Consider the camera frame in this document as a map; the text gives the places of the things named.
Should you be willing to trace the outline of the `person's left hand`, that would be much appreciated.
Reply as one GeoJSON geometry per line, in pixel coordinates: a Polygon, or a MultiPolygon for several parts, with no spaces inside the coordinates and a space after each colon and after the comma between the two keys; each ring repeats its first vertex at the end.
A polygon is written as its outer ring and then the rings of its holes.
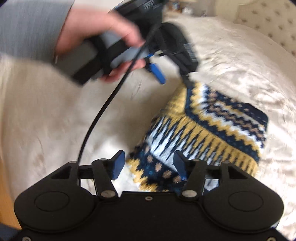
{"type": "Polygon", "coordinates": [[[56,66],[84,40],[111,31],[124,40],[128,47],[140,48],[145,40],[137,25],[114,11],[72,7],[67,13],[55,45],[56,66]]]}

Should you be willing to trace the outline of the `grey sleeve forearm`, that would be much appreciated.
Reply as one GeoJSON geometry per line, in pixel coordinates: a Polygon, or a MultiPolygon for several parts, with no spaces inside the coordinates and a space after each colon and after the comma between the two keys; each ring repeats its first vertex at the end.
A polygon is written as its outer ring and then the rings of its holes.
{"type": "Polygon", "coordinates": [[[74,1],[1,1],[1,53],[52,62],[74,1]]]}

